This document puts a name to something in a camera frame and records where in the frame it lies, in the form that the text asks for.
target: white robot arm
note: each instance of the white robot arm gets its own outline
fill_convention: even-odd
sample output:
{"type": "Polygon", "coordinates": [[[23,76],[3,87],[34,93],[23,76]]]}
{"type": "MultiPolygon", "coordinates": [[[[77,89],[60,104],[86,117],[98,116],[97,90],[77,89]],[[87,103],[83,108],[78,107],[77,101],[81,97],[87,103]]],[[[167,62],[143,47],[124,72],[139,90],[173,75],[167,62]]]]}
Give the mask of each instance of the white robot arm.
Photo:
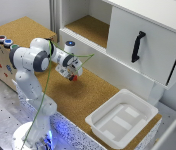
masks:
{"type": "MultiPolygon", "coordinates": [[[[45,71],[48,68],[51,56],[51,60],[59,64],[56,67],[56,70],[69,80],[74,80],[76,76],[82,75],[81,61],[74,55],[70,55],[74,54],[74,50],[75,43],[72,41],[66,42],[64,52],[56,48],[51,42],[49,43],[48,40],[36,38],[32,40],[30,48],[17,47],[10,51],[10,62],[13,67],[17,69],[16,83],[26,96],[27,101],[36,110],[38,110],[41,105],[43,92],[38,79],[34,75],[34,71],[45,71]]],[[[55,114],[56,111],[56,103],[46,95],[44,97],[40,113],[38,114],[37,119],[27,137],[25,149],[23,150],[39,149],[38,145],[40,144],[37,145],[37,143],[43,143],[43,140],[41,139],[45,139],[46,135],[49,134],[51,129],[49,117],[55,114]]],[[[26,135],[27,132],[23,135],[20,141],[13,145],[13,150],[21,148],[21,141],[26,138],[26,135]]]]}

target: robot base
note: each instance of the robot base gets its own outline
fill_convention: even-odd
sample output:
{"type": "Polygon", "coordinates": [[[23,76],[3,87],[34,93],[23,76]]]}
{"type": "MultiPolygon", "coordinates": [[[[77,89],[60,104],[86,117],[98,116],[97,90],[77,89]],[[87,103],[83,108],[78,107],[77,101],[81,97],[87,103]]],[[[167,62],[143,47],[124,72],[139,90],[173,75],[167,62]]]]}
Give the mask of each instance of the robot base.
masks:
{"type": "MultiPolygon", "coordinates": [[[[32,125],[32,122],[25,123],[21,125],[13,134],[12,137],[12,150],[21,150],[21,147],[23,146],[23,140],[22,137],[25,135],[25,133],[28,131],[30,126],[32,125]]],[[[57,144],[57,139],[53,138],[53,145],[55,146],[57,144]]],[[[22,150],[37,150],[36,147],[29,148],[26,145],[23,146],[22,150]]]]}

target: black handle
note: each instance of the black handle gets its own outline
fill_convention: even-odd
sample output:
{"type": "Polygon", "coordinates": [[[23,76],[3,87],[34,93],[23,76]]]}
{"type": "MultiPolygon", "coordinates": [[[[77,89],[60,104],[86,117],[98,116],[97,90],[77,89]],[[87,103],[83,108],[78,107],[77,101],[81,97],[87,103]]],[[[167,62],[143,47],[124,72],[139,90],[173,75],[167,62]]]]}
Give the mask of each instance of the black handle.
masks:
{"type": "Polygon", "coordinates": [[[132,53],[132,63],[136,62],[139,59],[138,51],[139,51],[139,45],[140,45],[140,40],[146,36],[146,33],[139,31],[139,35],[136,38],[135,45],[134,45],[134,50],[132,53]]]}

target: cardboard box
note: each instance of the cardboard box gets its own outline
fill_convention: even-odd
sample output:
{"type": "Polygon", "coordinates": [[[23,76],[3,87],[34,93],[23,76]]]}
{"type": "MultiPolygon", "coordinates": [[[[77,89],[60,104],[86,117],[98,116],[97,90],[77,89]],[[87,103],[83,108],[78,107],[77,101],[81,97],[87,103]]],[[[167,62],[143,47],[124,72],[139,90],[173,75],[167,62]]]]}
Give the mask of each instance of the cardboard box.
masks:
{"type": "MultiPolygon", "coordinates": [[[[50,38],[57,42],[57,36],[54,32],[28,17],[23,17],[0,26],[0,35],[5,35],[20,47],[29,47],[30,42],[34,38],[50,38]]],[[[12,79],[15,79],[17,70],[10,63],[9,52],[10,49],[6,49],[0,44],[0,79],[16,91],[12,79]]]]}

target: white bin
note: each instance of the white bin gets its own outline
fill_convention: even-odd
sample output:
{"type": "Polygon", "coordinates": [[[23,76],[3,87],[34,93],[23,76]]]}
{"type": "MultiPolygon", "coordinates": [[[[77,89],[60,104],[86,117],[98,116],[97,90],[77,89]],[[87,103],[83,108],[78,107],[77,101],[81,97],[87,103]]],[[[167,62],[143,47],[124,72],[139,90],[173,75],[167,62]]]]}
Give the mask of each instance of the white bin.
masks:
{"type": "Polygon", "coordinates": [[[110,147],[123,149],[157,113],[157,108],[123,89],[85,120],[110,147]]]}

